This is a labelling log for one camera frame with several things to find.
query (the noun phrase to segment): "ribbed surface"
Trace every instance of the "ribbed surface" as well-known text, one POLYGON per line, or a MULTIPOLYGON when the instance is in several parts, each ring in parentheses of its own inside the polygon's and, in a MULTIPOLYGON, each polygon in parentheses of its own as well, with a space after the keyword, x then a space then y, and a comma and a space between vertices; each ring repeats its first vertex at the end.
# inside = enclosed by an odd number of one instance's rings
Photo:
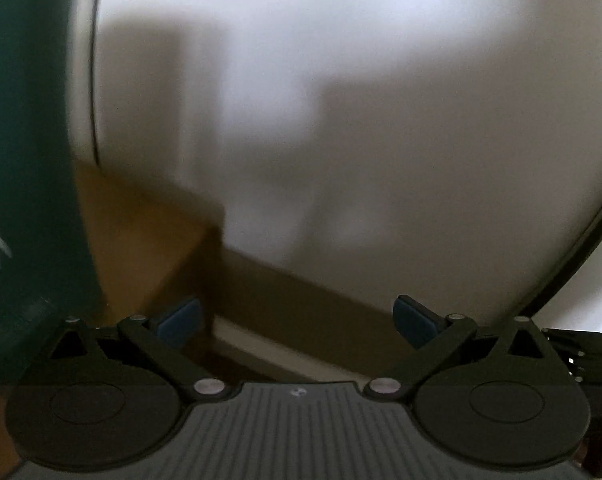
POLYGON ((192 411, 154 455, 77 475, 28 464, 14 480, 579 480, 571 464, 503 473, 476 468, 426 441, 405 409, 363 398, 351 383, 246 384, 192 411))

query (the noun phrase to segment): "gray ribbed panel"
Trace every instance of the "gray ribbed panel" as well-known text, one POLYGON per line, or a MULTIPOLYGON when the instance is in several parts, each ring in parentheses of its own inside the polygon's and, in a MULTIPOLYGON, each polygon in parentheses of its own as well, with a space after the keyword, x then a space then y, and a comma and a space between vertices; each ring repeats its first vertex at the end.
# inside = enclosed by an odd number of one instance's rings
POLYGON ((249 383, 192 411, 179 434, 117 470, 69 474, 27 464, 12 480, 582 480, 570 463, 494 472, 445 455, 405 409, 363 398, 353 383, 249 383))

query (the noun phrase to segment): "circular disc cover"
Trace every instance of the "circular disc cover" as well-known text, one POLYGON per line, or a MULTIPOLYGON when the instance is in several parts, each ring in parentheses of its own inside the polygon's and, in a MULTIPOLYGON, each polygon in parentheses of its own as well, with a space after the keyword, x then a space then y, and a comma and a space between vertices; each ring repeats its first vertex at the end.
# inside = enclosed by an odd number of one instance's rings
POLYGON ((469 364, 427 380, 414 402, 425 432, 487 467, 535 468, 570 457, 590 423, 582 392, 569 382, 532 382, 503 364, 469 364))
POLYGON ((142 368, 105 360, 48 362, 8 401, 6 424, 22 457, 60 470, 133 462, 180 414, 175 389, 142 368))

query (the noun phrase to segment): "green fabric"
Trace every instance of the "green fabric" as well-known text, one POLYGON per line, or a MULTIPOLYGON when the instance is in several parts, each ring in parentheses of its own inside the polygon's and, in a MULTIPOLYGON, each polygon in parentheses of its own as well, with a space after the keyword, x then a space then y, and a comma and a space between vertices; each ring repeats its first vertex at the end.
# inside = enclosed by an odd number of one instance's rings
POLYGON ((60 319, 102 306, 66 126, 70 1, 0 0, 1 384, 60 319))

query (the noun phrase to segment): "green object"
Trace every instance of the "green object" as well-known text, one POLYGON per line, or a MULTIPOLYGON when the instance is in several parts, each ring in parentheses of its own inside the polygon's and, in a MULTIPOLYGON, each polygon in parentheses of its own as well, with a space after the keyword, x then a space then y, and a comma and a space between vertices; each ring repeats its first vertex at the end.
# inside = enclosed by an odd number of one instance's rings
POLYGON ((70 3, 0 0, 0 384, 102 307, 66 126, 70 3))

